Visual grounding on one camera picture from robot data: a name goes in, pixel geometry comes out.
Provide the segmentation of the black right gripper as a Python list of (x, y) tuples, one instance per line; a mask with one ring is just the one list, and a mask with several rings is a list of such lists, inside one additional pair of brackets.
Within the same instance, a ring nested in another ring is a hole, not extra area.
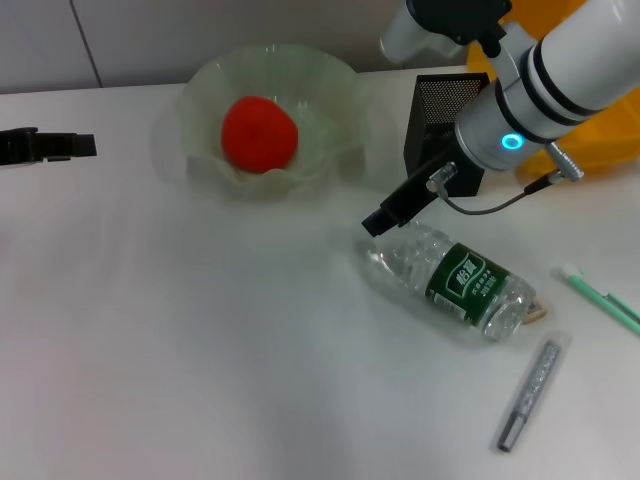
[(362, 227), (370, 236), (380, 236), (394, 228), (402, 228), (415, 219), (437, 195), (427, 188), (430, 177), (449, 162), (457, 167), (457, 174), (446, 183), (447, 192), (453, 197), (468, 195), (468, 162), (458, 147), (446, 147), (427, 160), (404, 181), (380, 205), (368, 215)]

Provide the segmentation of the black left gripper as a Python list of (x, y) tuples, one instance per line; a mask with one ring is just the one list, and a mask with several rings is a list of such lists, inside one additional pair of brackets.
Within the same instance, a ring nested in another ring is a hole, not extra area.
[[(35, 135), (43, 147), (35, 153)], [(72, 158), (95, 157), (92, 134), (38, 133), (36, 127), (23, 127), (0, 132), (1, 167), (31, 165), (38, 162), (61, 162)]]

